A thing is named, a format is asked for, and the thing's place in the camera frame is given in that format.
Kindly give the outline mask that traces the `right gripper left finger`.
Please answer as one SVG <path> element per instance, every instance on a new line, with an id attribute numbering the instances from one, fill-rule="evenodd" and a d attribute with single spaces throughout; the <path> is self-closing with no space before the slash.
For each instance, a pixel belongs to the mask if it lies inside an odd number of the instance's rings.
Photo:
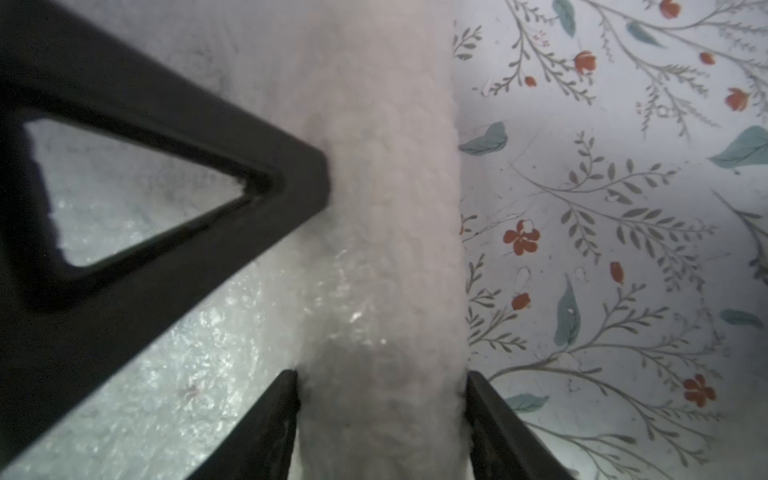
<path id="1" fill-rule="evenodd" d="M 188 480 L 286 480 L 299 410 L 298 373 L 284 370 Z"/>

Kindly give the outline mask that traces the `bubble wrap sheet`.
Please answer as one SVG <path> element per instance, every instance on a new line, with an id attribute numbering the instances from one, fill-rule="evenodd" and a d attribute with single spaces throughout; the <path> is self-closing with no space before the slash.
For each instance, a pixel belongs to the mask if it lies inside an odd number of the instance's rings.
<path id="1" fill-rule="evenodd" d="M 14 461 L 7 479 L 181 479 L 296 368 L 295 479 L 462 479 L 468 370 L 451 1 L 70 1 L 319 148 L 329 207 Z"/>

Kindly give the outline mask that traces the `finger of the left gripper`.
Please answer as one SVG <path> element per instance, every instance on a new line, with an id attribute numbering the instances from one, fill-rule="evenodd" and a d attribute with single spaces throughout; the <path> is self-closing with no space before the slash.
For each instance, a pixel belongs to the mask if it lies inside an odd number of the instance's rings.
<path id="1" fill-rule="evenodd" d="M 240 178 L 121 253 L 66 261 L 27 123 L 70 121 Z M 245 265 L 328 204 L 317 148 L 51 1 L 1 5 L 1 461 L 9 464 Z"/>

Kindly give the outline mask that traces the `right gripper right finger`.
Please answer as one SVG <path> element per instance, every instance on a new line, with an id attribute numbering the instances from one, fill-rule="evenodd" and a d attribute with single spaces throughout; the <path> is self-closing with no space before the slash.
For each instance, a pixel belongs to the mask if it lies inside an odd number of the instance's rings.
<path id="1" fill-rule="evenodd" d="M 465 418 L 471 428 L 470 461 L 475 479 L 573 479 L 477 371 L 468 373 Z"/>

